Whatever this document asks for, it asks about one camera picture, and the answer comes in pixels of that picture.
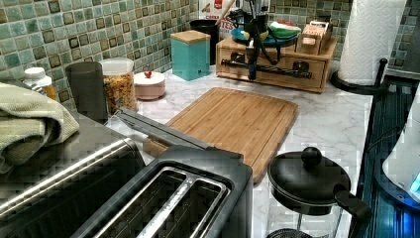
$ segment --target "paper towel roll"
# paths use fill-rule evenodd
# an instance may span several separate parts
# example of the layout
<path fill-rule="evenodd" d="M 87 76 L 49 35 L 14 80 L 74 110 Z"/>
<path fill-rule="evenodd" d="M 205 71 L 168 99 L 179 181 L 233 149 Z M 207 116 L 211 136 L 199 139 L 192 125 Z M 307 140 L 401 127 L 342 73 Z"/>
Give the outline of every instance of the paper towel roll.
<path fill-rule="evenodd" d="M 338 72 L 340 79 L 374 84 L 380 59 L 389 60 L 391 55 L 405 3 L 354 0 Z"/>

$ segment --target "white bottle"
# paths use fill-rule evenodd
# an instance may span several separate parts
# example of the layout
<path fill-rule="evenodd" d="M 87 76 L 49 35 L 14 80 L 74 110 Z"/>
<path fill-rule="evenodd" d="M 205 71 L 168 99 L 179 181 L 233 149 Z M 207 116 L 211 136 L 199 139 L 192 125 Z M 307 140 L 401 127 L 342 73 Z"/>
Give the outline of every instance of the white bottle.
<path fill-rule="evenodd" d="M 47 97 L 58 101 L 58 97 L 53 87 L 53 80 L 46 75 L 46 71 L 42 67 L 30 67 L 25 70 L 24 82 L 29 86 L 37 85 L 46 93 Z"/>

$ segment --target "wooden cutting board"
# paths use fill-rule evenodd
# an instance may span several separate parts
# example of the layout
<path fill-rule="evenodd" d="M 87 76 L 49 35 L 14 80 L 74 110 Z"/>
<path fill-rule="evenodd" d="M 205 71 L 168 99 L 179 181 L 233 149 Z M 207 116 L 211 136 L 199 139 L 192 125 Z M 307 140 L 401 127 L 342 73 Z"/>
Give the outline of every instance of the wooden cutting board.
<path fill-rule="evenodd" d="M 297 105 L 274 97 L 215 87 L 173 117 L 167 126 L 227 151 L 244 155 L 254 183 L 263 178 L 294 122 Z M 157 156 L 165 145 L 147 139 L 144 150 Z"/>

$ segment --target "folded towel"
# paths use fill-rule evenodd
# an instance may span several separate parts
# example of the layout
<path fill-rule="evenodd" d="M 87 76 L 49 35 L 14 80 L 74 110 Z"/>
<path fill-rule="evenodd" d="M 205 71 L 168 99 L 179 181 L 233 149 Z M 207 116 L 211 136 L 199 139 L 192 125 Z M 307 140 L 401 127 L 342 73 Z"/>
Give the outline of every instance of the folded towel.
<path fill-rule="evenodd" d="M 78 129 L 58 102 L 0 83 L 0 174 L 24 164 L 41 147 L 64 142 Z"/>

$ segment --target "marble countertop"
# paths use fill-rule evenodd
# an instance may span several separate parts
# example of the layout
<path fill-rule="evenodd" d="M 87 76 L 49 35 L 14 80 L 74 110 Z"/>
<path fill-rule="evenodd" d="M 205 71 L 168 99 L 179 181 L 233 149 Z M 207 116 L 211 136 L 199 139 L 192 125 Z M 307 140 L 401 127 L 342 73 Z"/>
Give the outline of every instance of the marble countertop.
<path fill-rule="evenodd" d="M 348 93 L 330 83 L 327 83 L 325 91 L 321 94 L 305 92 L 221 78 L 216 76 L 215 66 L 211 66 L 211 70 L 210 75 L 192 81 L 185 81 L 173 75 L 171 70 L 165 72 L 165 96 L 154 101 L 139 101 L 138 113 L 164 124 L 213 87 L 244 90 L 294 102 L 299 106 L 298 115 L 278 153 L 302 151 L 308 146 L 317 147 L 325 157 L 346 170 L 352 181 L 352 193 L 356 192 L 368 129 L 371 96 Z M 115 117 L 110 119 L 107 126 L 131 137 L 139 148 L 142 148 L 141 142 L 145 135 L 118 123 Z M 146 153 L 143 153 L 143 156 L 146 164 L 153 159 Z M 275 200 L 268 192 L 268 178 L 265 175 L 262 182 L 254 186 L 254 238 L 265 237 L 267 224 L 282 224 L 281 219 L 287 217 L 284 215 L 285 208 L 275 205 Z M 268 211 L 275 216 L 268 217 Z M 347 237 L 350 220 L 350 215 L 344 212 L 336 237 Z"/>

